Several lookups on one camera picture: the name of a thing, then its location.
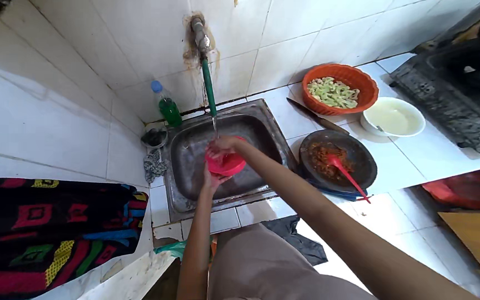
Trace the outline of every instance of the tiled countertop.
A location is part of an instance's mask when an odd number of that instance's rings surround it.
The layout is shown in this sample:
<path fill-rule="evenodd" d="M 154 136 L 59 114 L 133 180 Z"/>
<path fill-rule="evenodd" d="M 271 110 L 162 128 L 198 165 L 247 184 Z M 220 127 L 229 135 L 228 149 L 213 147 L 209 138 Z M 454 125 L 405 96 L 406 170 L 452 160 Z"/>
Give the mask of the tiled countertop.
<path fill-rule="evenodd" d="M 368 73 L 379 87 L 379 97 L 403 98 L 388 86 L 388 72 L 394 71 L 412 54 L 402 54 L 358 67 Z M 280 87 L 218 106 L 223 109 L 231 105 L 264 98 L 275 117 L 281 132 L 297 158 L 303 139 L 310 133 L 323 129 L 314 121 L 293 108 L 286 97 L 301 100 L 300 83 Z M 380 137 L 366 132 L 359 123 L 360 114 L 332 117 L 332 121 L 345 128 L 361 141 L 377 163 L 377 179 L 368 188 L 370 195 L 379 195 L 429 181 L 464 174 L 480 169 L 480 154 L 473 149 L 460 149 L 444 136 L 429 120 L 425 130 L 415 137 Z M 329 197 L 345 209 L 350 202 Z M 191 219 L 170 224 L 166 190 L 162 178 L 158 178 L 149 191 L 153 233 L 157 239 L 172 237 L 185 240 Z M 279 197 L 249 203 L 236 208 L 216 211 L 211 214 L 211 233 L 294 215 L 295 212 Z"/>

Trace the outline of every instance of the red spatula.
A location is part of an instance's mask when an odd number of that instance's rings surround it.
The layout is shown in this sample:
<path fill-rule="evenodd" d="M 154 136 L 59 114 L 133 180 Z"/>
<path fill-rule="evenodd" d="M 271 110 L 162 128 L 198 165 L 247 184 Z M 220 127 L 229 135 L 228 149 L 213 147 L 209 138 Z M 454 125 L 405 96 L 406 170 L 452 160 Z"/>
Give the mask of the red spatula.
<path fill-rule="evenodd" d="M 355 186 L 358 192 L 364 197 L 364 200 L 368 201 L 371 204 L 370 200 L 368 200 L 368 196 L 364 193 L 360 186 L 358 186 L 357 182 L 351 177 L 351 175 L 346 171 L 346 169 L 342 166 L 342 162 L 338 159 L 338 156 L 335 154 L 327 154 L 327 163 L 329 165 L 333 165 L 337 167 L 344 176 L 351 181 L 351 183 Z"/>

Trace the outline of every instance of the brown pants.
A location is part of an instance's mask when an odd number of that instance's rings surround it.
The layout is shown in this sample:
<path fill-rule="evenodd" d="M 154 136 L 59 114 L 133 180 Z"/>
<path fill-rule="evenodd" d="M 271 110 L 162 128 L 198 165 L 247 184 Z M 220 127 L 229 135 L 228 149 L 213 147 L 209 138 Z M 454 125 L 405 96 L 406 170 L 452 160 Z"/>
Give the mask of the brown pants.
<path fill-rule="evenodd" d="M 320 275 L 295 248 L 261 224 L 218 237 L 208 299 L 230 298 L 375 299 L 349 281 Z"/>

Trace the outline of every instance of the kitchen sink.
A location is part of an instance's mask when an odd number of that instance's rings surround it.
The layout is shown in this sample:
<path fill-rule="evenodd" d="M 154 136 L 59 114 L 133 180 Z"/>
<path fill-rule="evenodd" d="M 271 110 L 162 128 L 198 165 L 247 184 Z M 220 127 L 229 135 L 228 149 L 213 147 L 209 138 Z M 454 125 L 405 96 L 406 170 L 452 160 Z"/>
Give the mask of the kitchen sink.
<path fill-rule="evenodd" d="M 241 136 L 262 153 L 295 170 L 296 160 L 275 119 L 263 99 L 223 109 L 217 113 L 220 134 Z M 203 185 L 205 147 L 214 137 L 209 114 L 169 127 L 170 142 L 162 148 L 162 159 L 168 166 L 164 175 L 170 221 L 194 215 L 199 190 Z M 212 211 L 271 198 L 275 193 L 249 166 L 216 191 Z"/>

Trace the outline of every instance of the hand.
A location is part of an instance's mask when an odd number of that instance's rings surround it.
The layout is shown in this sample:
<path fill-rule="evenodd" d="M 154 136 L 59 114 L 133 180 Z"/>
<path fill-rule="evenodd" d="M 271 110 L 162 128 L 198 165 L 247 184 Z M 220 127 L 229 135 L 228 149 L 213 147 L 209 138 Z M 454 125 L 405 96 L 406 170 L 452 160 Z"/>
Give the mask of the hand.
<path fill-rule="evenodd" d="M 205 180 L 203 182 L 204 188 L 209 188 L 212 195 L 216 193 L 218 186 L 231 179 L 232 176 L 223 176 L 220 174 L 212 173 L 209 171 L 209 164 L 205 162 L 205 170 L 203 171 L 203 175 Z"/>
<path fill-rule="evenodd" d="M 225 154 L 235 153 L 234 147 L 239 141 L 241 139 L 234 136 L 220 136 L 212 140 L 206 150 L 211 158 L 216 159 Z"/>

